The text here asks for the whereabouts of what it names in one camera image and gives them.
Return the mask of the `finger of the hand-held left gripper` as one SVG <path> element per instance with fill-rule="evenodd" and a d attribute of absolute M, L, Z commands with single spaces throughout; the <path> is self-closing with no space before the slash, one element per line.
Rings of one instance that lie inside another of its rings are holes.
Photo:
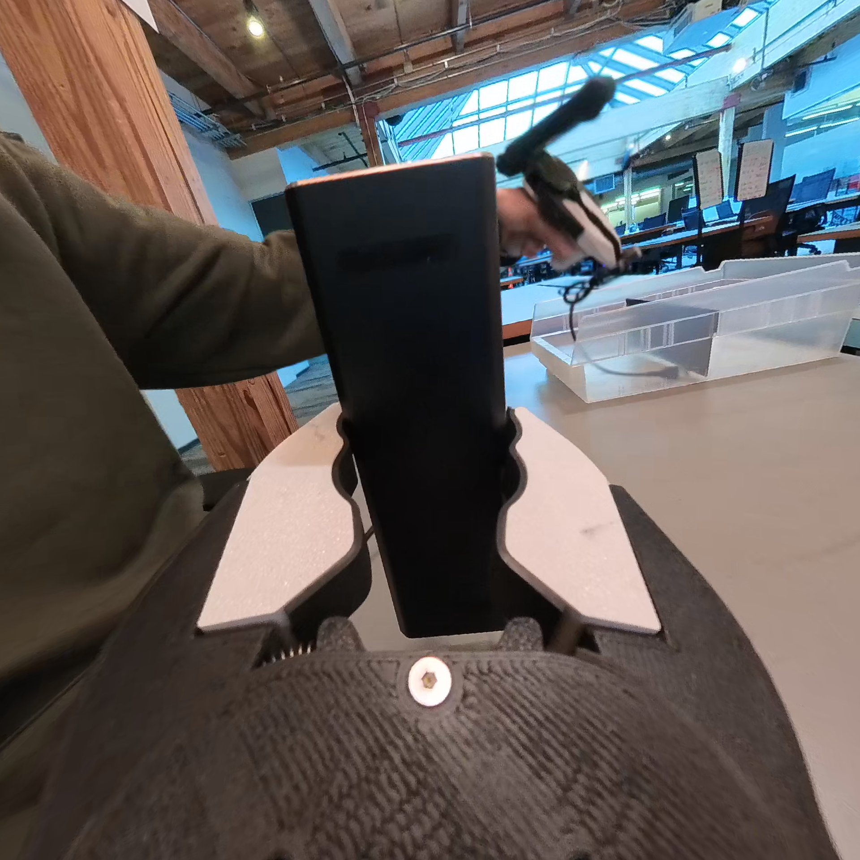
<path fill-rule="evenodd" d="M 554 228 L 565 236 L 565 241 L 572 247 L 564 252 L 552 251 L 556 269 L 590 260 L 596 267 L 628 271 L 639 263 L 638 246 L 625 247 L 621 244 L 615 228 L 587 192 L 572 197 L 554 194 L 551 201 Z"/>

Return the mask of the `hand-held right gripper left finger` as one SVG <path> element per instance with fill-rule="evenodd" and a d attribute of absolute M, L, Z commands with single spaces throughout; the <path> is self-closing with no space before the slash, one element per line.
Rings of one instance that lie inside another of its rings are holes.
<path fill-rule="evenodd" d="M 371 590 L 358 476 L 340 406 L 317 414 L 250 475 L 203 602 L 203 633 L 288 624 L 316 633 Z"/>

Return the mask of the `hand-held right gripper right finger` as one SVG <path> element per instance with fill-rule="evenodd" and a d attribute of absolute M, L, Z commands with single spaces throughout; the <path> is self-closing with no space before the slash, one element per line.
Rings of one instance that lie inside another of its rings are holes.
<path fill-rule="evenodd" d="M 644 636 L 661 620 L 618 502 L 586 454 L 527 408 L 509 410 L 513 489 L 497 526 L 500 559 L 560 611 Z"/>

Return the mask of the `clear plastic bin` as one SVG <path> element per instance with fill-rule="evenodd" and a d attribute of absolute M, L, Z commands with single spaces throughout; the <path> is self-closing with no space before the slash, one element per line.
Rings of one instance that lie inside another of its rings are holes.
<path fill-rule="evenodd" d="M 584 403 L 828 360 L 858 320 L 858 253 L 625 276 L 539 303 L 532 353 Z"/>

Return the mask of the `black power bank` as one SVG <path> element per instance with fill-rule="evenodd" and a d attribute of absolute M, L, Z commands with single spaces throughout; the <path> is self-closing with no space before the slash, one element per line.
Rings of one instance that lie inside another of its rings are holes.
<path fill-rule="evenodd" d="M 400 628 L 410 638 L 500 629 L 494 158 L 300 181 L 285 203 Z"/>

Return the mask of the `person's left forearm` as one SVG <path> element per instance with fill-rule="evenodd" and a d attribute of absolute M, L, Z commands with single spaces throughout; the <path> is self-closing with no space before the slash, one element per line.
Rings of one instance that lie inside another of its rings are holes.
<path fill-rule="evenodd" d="M 324 353 L 293 231 L 264 242 L 217 228 L 170 255 L 126 366 L 141 389 L 257 378 Z"/>

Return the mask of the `person's left hand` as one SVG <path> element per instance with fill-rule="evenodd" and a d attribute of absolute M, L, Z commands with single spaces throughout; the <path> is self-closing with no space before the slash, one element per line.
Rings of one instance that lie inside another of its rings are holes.
<path fill-rule="evenodd" d="M 547 224 L 532 198 L 522 189 L 496 190 L 501 260 L 517 261 L 549 251 L 565 255 L 564 237 Z"/>

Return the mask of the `white paper board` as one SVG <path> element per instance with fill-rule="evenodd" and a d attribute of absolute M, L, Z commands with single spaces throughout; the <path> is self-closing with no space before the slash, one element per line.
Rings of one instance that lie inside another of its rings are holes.
<path fill-rule="evenodd" d="M 739 144 L 734 190 L 736 201 L 746 202 L 766 195 L 774 144 L 771 138 Z"/>
<path fill-rule="evenodd" d="M 693 174 L 697 208 L 703 211 L 721 204 L 725 188 L 719 150 L 712 148 L 697 152 L 693 156 Z"/>

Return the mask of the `person's olive sweater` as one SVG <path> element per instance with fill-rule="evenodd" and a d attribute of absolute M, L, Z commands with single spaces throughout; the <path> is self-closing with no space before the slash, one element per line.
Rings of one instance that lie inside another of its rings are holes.
<path fill-rule="evenodd" d="M 2 134 L 3 758 L 52 742 L 102 643 L 203 517 L 125 362 L 192 228 L 211 229 Z"/>

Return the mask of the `wooden pillar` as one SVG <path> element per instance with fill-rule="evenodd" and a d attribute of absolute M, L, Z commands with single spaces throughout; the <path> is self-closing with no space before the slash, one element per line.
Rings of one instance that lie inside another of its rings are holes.
<path fill-rule="evenodd" d="M 143 26 L 123 2 L 3 1 L 1 47 L 61 164 L 135 204 L 217 222 Z M 216 470 L 255 467 L 297 430 L 274 372 L 179 388 L 177 398 Z"/>

